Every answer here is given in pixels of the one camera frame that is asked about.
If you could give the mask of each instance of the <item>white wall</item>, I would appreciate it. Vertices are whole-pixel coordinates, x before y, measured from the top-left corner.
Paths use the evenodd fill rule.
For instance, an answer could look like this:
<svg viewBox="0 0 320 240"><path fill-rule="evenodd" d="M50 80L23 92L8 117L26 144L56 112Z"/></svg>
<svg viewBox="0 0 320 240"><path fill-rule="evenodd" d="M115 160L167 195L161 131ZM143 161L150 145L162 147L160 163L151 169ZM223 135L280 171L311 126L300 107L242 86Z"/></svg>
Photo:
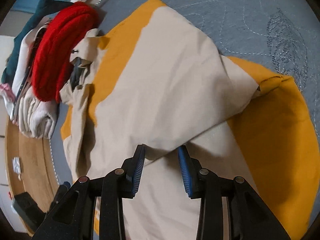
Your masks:
<svg viewBox="0 0 320 240"><path fill-rule="evenodd" d="M0 35L0 76L5 68L6 60L13 49L13 37ZM4 136L7 122L7 111L0 96L0 136Z"/></svg>
<svg viewBox="0 0 320 240"><path fill-rule="evenodd" d="M31 16L32 13L9 11L0 26L0 35L16 37Z"/></svg>

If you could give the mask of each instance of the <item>wooden bed frame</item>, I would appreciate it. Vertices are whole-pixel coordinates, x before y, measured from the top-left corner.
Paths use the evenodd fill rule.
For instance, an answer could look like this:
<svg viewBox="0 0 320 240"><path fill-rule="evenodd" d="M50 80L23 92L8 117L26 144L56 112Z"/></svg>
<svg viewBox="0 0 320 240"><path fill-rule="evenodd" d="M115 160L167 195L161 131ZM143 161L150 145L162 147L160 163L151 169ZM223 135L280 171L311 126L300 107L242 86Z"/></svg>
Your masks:
<svg viewBox="0 0 320 240"><path fill-rule="evenodd" d="M13 171L12 160L20 158L21 181ZM5 165L11 195L28 192L43 212L49 210L58 190L48 139L27 138L19 127L7 122L5 133ZM30 236L34 232L25 225Z"/></svg>

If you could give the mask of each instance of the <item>folded white shirt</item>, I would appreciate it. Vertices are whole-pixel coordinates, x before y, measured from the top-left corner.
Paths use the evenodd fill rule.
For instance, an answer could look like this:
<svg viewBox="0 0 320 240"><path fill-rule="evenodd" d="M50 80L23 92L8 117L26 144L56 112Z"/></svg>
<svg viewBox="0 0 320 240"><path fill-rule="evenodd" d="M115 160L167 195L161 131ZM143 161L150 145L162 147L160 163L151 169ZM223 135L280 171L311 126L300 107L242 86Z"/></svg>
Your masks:
<svg viewBox="0 0 320 240"><path fill-rule="evenodd" d="M20 99L19 130L27 137L50 139L57 122L57 103L42 102L30 87Z"/></svg>

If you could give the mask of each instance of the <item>folded clothes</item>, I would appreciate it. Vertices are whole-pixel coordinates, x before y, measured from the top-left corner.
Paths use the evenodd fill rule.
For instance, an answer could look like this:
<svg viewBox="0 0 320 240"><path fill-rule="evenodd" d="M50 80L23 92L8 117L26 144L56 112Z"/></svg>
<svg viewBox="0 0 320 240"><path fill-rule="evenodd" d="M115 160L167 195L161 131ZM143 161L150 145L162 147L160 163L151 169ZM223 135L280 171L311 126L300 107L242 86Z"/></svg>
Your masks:
<svg viewBox="0 0 320 240"><path fill-rule="evenodd" d="M10 119L13 123L17 122L20 98L23 96L31 86L31 73L32 73L32 63L38 50L40 41L47 27L50 23L49 18L44 18L41 21L41 27L39 25L37 28L33 29L26 35L25 41L22 41L20 48L20 55L18 61L18 67L16 75L13 80L12 89L15 94L15 101L13 104L12 112L9 114Z"/></svg>
<svg viewBox="0 0 320 240"><path fill-rule="evenodd" d="M12 54L2 74L2 78L1 78L2 83L8 83L10 86L12 85L13 78L15 76L16 69L17 69L21 41L27 35L27 33L32 29L34 29L39 24L39 22L43 17L56 13L70 5L72 5L72 3L66 2L66 1L55 1L55 0L39 1L36 8L36 12L28 20L28 22L23 27L19 35L14 39L14 47L13 47Z"/></svg>
<svg viewBox="0 0 320 240"><path fill-rule="evenodd" d="M71 51L98 20L97 12L83 2L61 10L52 20L33 62L32 86L39 100L60 102L59 91L73 69Z"/></svg>
<svg viewBox="0 0 320 240"><path fill-rule="evenodd" d="M14 93L15 96L17 96L20 86L22 84L22 81L25 77L26 69L28 67L31 67L32 65L32 61L35 56L33 55L33 57L31 57L31 52L35 54L34 42L36 39L39 40L43 36L42 35L41 37L39 37L38 31L42 28L45 28L45 29L47 28L47 25L49 23L48 20L49 20L48 17L44 17L36 26L36 28L28 32L28 34L24 36L24 38L21 41L17 70L13 79L12 87L11 87L12 92Z"/></svg>
<svg viewBox="0 0 320 240"><path fill-rule="evenodd" d="M20 99L19 130L27 137L50 139L57 122L57 103L42 102L33 93L32 87Z"/></svg>

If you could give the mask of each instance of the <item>bed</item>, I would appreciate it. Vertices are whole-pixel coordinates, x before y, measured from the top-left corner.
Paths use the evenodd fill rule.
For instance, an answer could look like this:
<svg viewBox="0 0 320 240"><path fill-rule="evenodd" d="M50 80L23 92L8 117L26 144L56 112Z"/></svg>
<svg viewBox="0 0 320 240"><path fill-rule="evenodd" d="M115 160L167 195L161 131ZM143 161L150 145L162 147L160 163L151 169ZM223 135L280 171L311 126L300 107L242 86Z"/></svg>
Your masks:
<svg viewBox="0 0 320 240"><path fill-rule="evenodd" d="M96 6L103 34L147 0L86 0ZM302 92L320 142L320 23L305 0L162 0L206 33L225 56L237 56L292 75ZM60 104L50 149L59 184L72 183L60 128L68 106ZM320 212L320 192L309 224Z"/></svg>

